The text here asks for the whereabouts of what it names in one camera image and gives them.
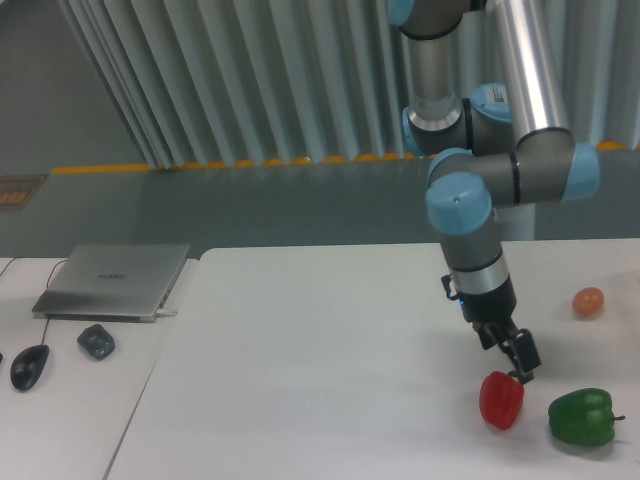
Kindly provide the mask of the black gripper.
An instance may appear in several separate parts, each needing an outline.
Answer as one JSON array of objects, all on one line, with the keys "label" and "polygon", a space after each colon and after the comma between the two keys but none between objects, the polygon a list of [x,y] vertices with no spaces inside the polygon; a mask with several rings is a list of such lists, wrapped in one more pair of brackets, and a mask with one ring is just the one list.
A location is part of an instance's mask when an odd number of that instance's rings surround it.
[{"label": "black gripper", "polygon": [[[477,323],[474,329],[482,348],[489,350],[498,345],[513,366],[509,375],[521,384],[532,381],[534,370],[540,367],[542,362],[531,332],[519,329],[513,324],[512,314],[517,300],[511,277],[508,276],[498,287],[478,294],[466,293],[458,287],[452,289],[451,274],[442,276],[441,283],[446,297],[459,303],[464,319],[468,323]],[[501,340],[497,325],[507,328]]]}]

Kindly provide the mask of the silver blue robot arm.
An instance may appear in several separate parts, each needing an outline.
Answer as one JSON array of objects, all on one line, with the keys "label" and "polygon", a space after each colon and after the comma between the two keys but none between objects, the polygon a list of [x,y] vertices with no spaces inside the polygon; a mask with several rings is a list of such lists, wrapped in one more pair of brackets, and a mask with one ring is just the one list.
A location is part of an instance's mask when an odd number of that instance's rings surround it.
[{"label": "silver blue robot arm", "polygon": [[[482,11],[497,30],[504,80],[458,96],[449,41]],[[496,213],[594,195],[594,147],[571,134],[540,6],[533,1],[391,1],[389,22],[408,43],[407,147],[431,157],[425,204],[448,267],[442,284],[484,349],[498,348],[520,383],[541,361],[512,315],[516,297]]]}]

